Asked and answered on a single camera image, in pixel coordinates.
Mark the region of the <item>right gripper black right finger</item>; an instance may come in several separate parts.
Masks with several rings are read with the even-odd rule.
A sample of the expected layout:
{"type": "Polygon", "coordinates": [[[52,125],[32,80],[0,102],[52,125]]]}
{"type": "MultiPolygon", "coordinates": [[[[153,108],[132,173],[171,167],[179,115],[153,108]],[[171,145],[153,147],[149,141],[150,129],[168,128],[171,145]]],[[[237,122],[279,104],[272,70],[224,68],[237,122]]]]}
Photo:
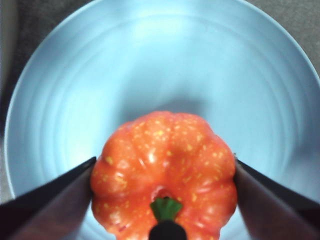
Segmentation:
{"type": "Polygon", "coordinates": [[[318,240],[320,205],[263,175],[238,158],[238,207],[253,240],[318,240]]]}

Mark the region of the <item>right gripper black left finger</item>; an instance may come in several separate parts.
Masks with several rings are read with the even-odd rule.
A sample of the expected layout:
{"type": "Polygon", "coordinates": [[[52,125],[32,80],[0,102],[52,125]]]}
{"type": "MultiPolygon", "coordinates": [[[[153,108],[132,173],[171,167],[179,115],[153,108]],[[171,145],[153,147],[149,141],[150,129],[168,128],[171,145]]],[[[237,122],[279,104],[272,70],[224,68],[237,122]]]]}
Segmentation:
{"type": "Polygon", "coordinates": [[[60,240],[83,222],[92,198],[94,156],[0,206],[2,240],[60,240]]]}

